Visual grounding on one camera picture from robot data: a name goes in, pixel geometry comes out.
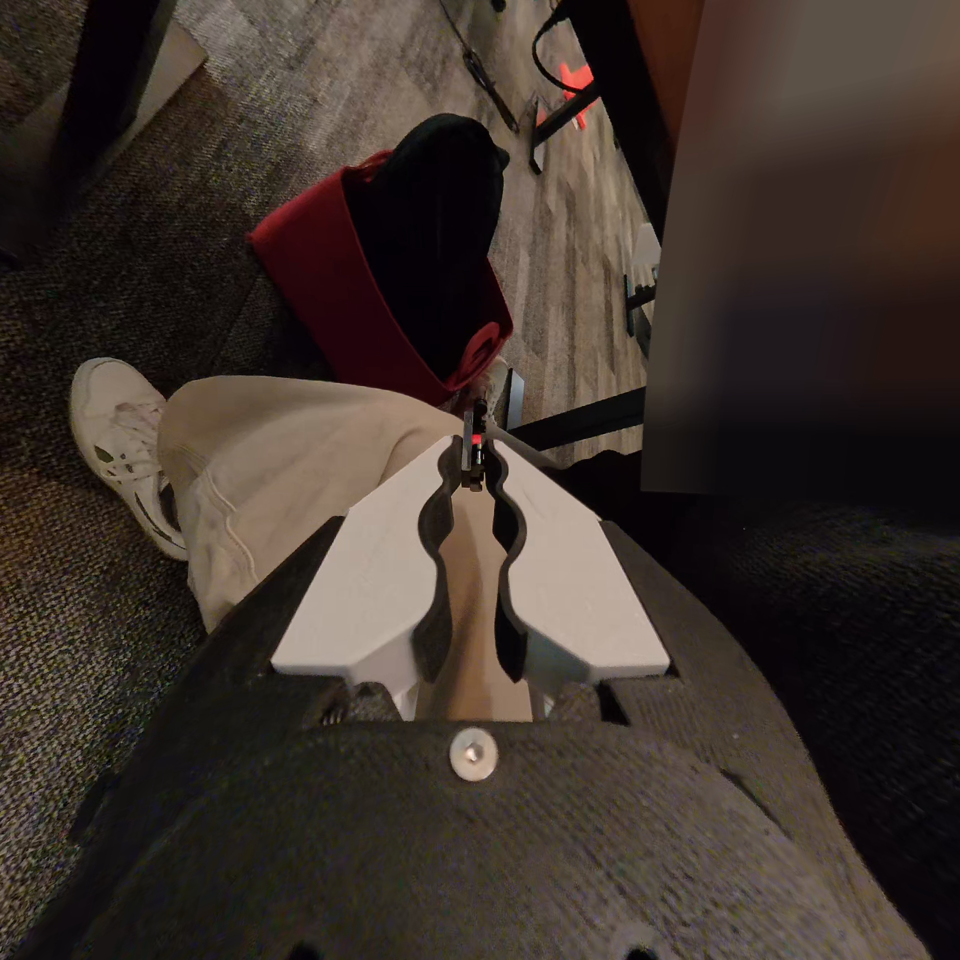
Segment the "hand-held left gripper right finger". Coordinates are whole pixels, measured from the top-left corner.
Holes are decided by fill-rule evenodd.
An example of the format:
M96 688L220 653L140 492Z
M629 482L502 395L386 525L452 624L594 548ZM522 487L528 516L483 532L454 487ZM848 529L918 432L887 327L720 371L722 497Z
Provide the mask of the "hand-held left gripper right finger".
M568 685L666 675L670 656L596 513L496 439L487 491L506 553L496 654L510 680L526 683L534 716Z

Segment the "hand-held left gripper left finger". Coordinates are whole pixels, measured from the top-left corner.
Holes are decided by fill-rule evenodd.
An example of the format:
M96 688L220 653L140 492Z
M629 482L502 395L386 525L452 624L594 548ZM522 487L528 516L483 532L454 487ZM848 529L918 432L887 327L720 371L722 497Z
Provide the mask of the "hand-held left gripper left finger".
M402 719L450 652L452 618L440 546L453 529L460 438L434 443L351 506L270 665L349 687L381 685Z

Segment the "black jointed lego tail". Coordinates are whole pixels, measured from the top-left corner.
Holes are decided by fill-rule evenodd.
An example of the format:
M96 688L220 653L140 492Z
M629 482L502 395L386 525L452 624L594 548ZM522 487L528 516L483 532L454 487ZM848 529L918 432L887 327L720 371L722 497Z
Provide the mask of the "black jointed lego tail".
M488 405L484 398L474 400L462 415L461 487L480 493L485 483L485 447Z

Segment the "beige trousers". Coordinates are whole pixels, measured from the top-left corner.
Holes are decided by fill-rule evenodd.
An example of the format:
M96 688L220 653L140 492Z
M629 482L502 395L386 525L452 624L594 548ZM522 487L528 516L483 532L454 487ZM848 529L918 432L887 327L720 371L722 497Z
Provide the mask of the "beige trousers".
M217 376L177 390L161 415L158 457L171 481L204 629L219 622L331 517L398 473L457 418L404 394L337 383ZM525 681L496 651L495 501L465 489L440 546L452 646L417 717L496 722L533 718Z

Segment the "black desk leg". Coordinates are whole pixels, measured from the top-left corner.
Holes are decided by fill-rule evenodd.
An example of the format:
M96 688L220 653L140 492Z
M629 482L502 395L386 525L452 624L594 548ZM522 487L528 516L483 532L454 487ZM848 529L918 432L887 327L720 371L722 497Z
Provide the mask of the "black desk leg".
M510 430L510 436L533 450L546 451L642 426L646 394L645 387L628 390L522 424Z

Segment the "black knitted sweater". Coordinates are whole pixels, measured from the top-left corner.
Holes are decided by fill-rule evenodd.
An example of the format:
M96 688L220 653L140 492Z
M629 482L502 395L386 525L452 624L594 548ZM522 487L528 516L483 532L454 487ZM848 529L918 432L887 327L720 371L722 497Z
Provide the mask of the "black knitted sweater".
M556 480L745 649L884 893L958 958L958 501L645 492L641 451Z

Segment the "white sneaker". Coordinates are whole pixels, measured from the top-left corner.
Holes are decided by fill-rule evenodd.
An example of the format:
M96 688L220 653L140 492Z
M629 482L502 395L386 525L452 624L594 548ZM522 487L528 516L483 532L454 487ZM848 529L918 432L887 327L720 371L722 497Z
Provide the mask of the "white sneaker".
M70 390L70 426L90 471L126 506L154 546L187 560L173 488L160 462L166 400L130 364L97 357L81 364Z

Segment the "red and black bag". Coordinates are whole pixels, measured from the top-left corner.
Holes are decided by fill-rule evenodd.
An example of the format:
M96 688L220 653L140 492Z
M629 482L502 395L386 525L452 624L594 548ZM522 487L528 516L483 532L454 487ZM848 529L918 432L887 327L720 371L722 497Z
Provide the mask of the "red and black bag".
M489 257L510 159L434 114L248 235L337 381L439 407L490 370L515 329Z

